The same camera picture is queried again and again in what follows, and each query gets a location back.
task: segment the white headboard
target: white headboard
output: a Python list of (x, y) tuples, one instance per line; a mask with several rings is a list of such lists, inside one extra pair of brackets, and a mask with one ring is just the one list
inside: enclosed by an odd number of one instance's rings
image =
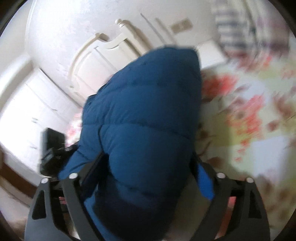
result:
[(144, 55), (149, 48), (132, 26), (121, 19), (115, 21), (121, 34), (107, 42), (96, 34), (75, 55), (70, 70), (70, 90), (81, 105), (95, 94), (107, 79), (130, 62)]

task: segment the floral bedsheet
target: floral bedsheet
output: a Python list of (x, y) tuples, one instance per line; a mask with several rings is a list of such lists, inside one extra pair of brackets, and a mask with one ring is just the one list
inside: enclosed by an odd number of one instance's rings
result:
[[(262, 54), (202, 76), (196, 151), (231, 178), (255, 179), (274, 238), (296, 208), (296, 60)], [(79, 140), (81, 124), (80, 112), (67, 145)]]

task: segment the silver screw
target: silver screw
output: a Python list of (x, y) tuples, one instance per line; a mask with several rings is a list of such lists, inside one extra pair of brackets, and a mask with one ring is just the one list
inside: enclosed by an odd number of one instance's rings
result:
[(78, 174), (77, 173), (71, 173), (70, 175), (69, 175), (69, 178), (70, 179), (75, 179), (75, 178), (77, 178), (78, 177)]
[(45, 184), (45, 183), (47, 183), (48, 182), (48, 178), (47, 177), (45, 177), (45, 178), (43, 178), (42, 180), (41, 180), (41, 183), (43, 183), (43, 184)]
[(247, 178), (246, 178), (246, 181), (247, 181), (248, 183), (253, 183), (253, 182), (254, 182), (254, 179), (251, 178), (251, 177), (247, 177)]
[(224, 178), (226, 178), (226, 175), (223, 172), (218, 172), (217, 177), (220, 179), (224, 179)]

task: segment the wall outlet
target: wall outlet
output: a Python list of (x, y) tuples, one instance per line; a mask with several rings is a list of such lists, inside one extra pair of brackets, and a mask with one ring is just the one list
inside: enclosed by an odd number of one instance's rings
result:
[(184, 32), (192, 29), (193, 25), (192, 25), (192, 22), (188, 18), (186, 18), (173, 24), (170, 28), (174, 34), (178, 34), (180, 32)]

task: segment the blue quilted fabric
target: blue quilted fabric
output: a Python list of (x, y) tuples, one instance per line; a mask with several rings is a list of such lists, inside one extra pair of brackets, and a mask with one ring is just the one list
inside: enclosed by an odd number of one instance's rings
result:
[(163, 237), (190, 174), (200, 104), (199, 61), (190, 49), (150, 52), (89, 97), (79, 148), (59, 178), (109, 155), (104, 181), (84, 202), (107, 241)]

